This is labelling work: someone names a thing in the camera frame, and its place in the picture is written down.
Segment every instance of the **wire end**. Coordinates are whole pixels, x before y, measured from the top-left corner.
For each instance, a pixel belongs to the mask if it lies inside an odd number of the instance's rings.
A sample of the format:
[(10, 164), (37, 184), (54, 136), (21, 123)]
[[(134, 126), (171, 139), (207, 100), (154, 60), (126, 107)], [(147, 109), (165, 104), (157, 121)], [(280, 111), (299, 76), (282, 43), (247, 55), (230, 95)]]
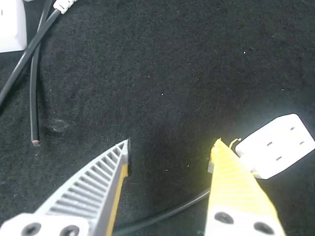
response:
[(78, 0), (56, 0), (54, 8), (59, 10), (61, 14), (65, 14), (76, 1)]
[(34, 147), (39, 147), (39, 140), (32, 140), (31, 143)]

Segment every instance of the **black wire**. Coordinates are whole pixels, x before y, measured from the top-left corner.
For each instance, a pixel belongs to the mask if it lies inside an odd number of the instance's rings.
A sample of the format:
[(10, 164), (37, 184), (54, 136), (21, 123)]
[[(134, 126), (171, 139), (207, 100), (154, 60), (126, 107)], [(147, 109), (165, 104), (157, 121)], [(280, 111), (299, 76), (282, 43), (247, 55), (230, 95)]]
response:
[(172, 215), (175, 215), (176, 213), (179, 213), (186, 208), (196, 204), (197, 202), (201, 201), (202, 199), (206, 198), (210, 193), (210, 188), (207, 188), (205, 191), (194, 197), (193, 199), (175, 207), (169, 210), (166, 210), (164, 212), (161, 212), (157, 215), (151, 216), (149, 218), (136, 221), (134, 223), (131, 223), (128, 226), (125, 227), (119, 227), (114, 230), (113, 236), (122, 236), (122, 235), (128, 235), (134, 231), (140, 230), (142, 228), (145, 228), (147, 226), (150, 226), (152, 224), (155, 224), (161, 220), (164, 220)]
[[(54, 0), (46, 0), (41, 13), (37, 32), (43, 27), (48, 17), (49, 10)], [(31, 79), (30, 79), (30, 121), (31, 121), (31, 142), (36, 145), (39, 142), (38, 132), (38, 113), (37, 113), (37, 74), (38, 74), (38, 61), (39, 61), (40, 43), (31, 59)]]
[(9, 79), (5, 83), (1, 93), (0, 93), (0, 108), (3, 105), (3, 102), (10, 92), (11, 88), (13, 87), (15, 81), (17, 80), (18, 76), (21, 74), (23, 68), (25, 67), (26, 63), (32, 56), (36, 46), (40, 43), (43, 36), (50, 28), (50, 26), (55, 22), (57, 17), (60, 15), (60, 11), (55, 10), (47, 19), (43, 27), (37, 32), (33, 40), (30, 42), (28, 47), (24, 50), (23, 55), (21, 56), (19, 62), (17, 63), (16, 67), (14, 68), (13, 72), (11, 73)]

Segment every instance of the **black carpet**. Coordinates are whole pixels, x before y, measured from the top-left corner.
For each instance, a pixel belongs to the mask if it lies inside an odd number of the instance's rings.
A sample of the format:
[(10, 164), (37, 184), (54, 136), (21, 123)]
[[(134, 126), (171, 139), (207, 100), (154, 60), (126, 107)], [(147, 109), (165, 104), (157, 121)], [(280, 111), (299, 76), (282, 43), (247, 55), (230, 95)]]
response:
[[(43, 3), (26, 3), (29, 38)], [(315, 135), (312, 0), (80, 0), (45, 37), (40, 147), (29, 70), (0, 111), (0, 222), (33, 212), (98, 154), (131, 138), (133, 173), (116, 225), (210, 184), (214, 139), (246, 137), (297, 113)], [(21, 52), (0, 54), (0, 88)], [(259, 183), (288, 236), (314, 235), (315, 157)], [(207, 201), (132, 236), (202, 235)]]

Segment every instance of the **white electrical outlet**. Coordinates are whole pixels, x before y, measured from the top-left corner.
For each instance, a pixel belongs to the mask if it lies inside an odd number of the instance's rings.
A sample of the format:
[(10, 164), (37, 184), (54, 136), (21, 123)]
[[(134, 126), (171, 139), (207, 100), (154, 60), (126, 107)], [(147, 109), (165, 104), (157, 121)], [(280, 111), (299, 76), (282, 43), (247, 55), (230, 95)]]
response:
[(22, 0), (0, 0), (0, 53), (27, 46), (26, 18)]
[(315, 141), (296, 114), (278, 117), (235, 148), (258, 178), (268, 179), (315, 149)]

